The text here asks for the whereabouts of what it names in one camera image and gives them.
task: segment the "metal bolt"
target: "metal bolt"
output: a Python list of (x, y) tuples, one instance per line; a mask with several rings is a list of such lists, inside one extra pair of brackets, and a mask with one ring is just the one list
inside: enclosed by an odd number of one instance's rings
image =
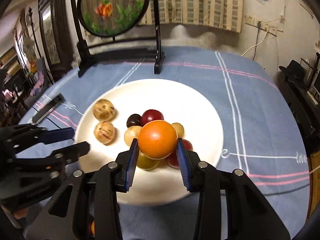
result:
[(62, 153), (57, 153), (56, 155), (55, 155), (55, 157), (58, 159), (58, 158), (61, 158), (61, 157), (63, 157), (63, 154)]
[(59, 174), (60, 173), (58, 171), (53, 171), (53, 172), (50, 173), (50, 178), (55, 179), (56, 177), (59, 176)]
[(114, 168), (118, 167), (118, 164), (116, 162), (111, 162), (111, 163), (108, 163), (108, 167), (110, 169), (114, 169)]
[(236, 174), (237, 176), (242, 176), (242, 175), (243, 175), (243, 171), (242, 171), (242, 170), (239, 170), (239, 169), (236, 169), (236, 170), (235, 170), (235, 174)]
[(206, 168), (206, 167), (208, 167), (208, 164), (207, 164), (206, 162), (199, 162), (199, 163), (198, 163), (198, 166), (199, 166), (200, 168)]
[(74, 173), (73, 173), (73, 176), (75, 177), (80, 177), (82, 175), (82, 171), (81, 170), (76, 170)]

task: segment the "striped curtain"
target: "striped curtain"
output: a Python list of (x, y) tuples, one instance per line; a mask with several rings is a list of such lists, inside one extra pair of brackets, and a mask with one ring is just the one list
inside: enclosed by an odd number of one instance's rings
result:
[[(204, 25), (240, 33), (243, 0), (159, 0), (159, 13), (161, 24)], [(140, 24), (154, 24), (153, 0)]]

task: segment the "plate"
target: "plate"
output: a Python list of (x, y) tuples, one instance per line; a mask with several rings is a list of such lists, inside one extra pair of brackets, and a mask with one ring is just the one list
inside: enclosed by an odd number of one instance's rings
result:
[[(98, 123), (92, 113), (93, 105), (102, 98), (110, 100), (117, 110), (111, 121), (116, 128), (116, 139), (108, 146), (98, 142), (93, 134)], [(129, 149), (124, 143), (126, 121), (131, 114), (142, 115), (148, 109), (159, 110), (169, 123), (181, 123), (185, 129), (183, 138), (192, 143), (199, 158), (217, 165), (223, 146), (221, 120), (209, 100), (193, 88), (170, 80), (144, 79), (115, 87), (96, 101), (85, 111), (75, 135), (75, 143), (87, 141), (91, 145), (90, 152), (79, 159), (85, 173), (100, 169)], [(158, 205), (188, 194), (180, 171), (160, 165), (151, 171), (137, 167), (129, 192), (117, 193), (117, 199), (120, 203)]]

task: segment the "tablecloth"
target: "tablecloth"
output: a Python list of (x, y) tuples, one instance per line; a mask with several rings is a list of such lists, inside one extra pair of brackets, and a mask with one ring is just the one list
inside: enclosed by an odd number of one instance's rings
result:
[[(77, 128), (86, 108), (100, 95), (123, 83), (149, 78), (168, 79), (203, 94), (216, 108), (224, 130), (219, 170), (243, 169), (286, 225), (291, 237), (304, 225), (309, 199), (308, 163), (303, 141), (284, 98), (263, 68), (247, 58), (194, 47), (166, 47), (160, 75), (153, 63), (98, 64), (83, 77), (78, 69), (50, 87), (36, 102), (42, 108), (58, 93), (66, 98), (41, 126)], [(31, 109), (20, 123), (31, 122)], [(19, 157), (44, 157), (65, 141), (37, 145)], [(124, 239), (192, 239), (198, 194), (163, 206), (121, 204)], [(227, 237), (225, 198), (222, 196), (222, 239)]]

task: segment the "goldfish picture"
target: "goldfish picture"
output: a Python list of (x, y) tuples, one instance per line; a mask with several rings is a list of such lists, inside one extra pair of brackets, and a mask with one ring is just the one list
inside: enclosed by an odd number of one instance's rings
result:
[(104, 19), (108, 19), (109, 16), (112, 16), (112, 4), (111, 2), (107, 4), (101, 3), (99, 6), (97, 6), (95, 9), (96, 14), (101, 16)]

